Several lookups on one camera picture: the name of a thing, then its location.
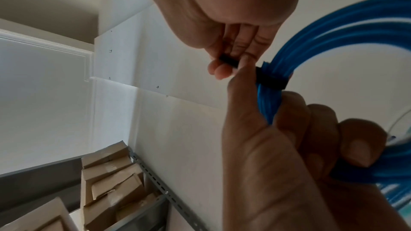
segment perforated metal rack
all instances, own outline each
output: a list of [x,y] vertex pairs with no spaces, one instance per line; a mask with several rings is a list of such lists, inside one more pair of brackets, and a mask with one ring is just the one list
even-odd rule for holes
[[153,184],[156,185],[158,190],[163,193],[165,199],[171,203],[195,231],[208,231],[197,215],[131,149],[130,157],[141,166],[144,173],[146,173]]

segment cable bundle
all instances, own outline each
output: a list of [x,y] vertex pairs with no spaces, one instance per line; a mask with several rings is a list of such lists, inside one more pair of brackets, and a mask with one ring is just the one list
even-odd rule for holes
[[[302,29],[265,62],[265,74],[288,79],[303,62],[325,51],[352,44],[389,44],[411,51],[411,0],[366,0],[337,10]],[[272,123],[281,104],[281,91],[258,85],[261,113]],[[342,181],[399,184],[387,193],[391,204],[411,200],[411,138],[388,146],[369,168],[339,161],[331,175]]]

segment black cable tie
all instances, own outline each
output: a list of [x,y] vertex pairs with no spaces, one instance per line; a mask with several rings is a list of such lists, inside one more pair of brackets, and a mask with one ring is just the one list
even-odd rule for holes
[[[223,53],[220,56],[219,60],[234,68],[238,68],[239,61],[231,58],[227,54]],[[287,87],[288,80],[279,79],[279,78],[275,78],[270,75],[264,74],[260,67],[256,67],[256,74],[257,74],[257,83],[264,85],[268,88],[275,89],[275,90],[283,90]]]

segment hand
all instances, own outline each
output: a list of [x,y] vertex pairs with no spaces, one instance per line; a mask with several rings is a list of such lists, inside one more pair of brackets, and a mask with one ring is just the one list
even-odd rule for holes
[[205,48],[210,74],[217,79],[232,67],[217,58],[223,53],[258,60],[298,0],[154,0],[173,32],[187,45]]
[[368,167],[384,149],[377,124],[338,123],[323,105],[283,92],[268,125],[257,107],[255,62],[240,61],[228,87],[222,136],[223,226],[247,230],[409,230],[375,185],[328,177],[339,158]]

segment blue cable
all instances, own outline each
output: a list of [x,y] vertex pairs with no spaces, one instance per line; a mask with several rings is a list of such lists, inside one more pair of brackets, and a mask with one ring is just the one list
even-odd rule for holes
[[[411,0],[366,0],[320,18],[292,37],[262,71],[288,79],[308,59],[325,51],[353,44],[389,44],[411,51]],[[271,124],[281,105],[281,91],[258,85],[261,113]],[[398,202],[411,190],[411,138],[388,146],[369,168],[339,160],[331,176],[349,182],[401,184],[389,194]]]

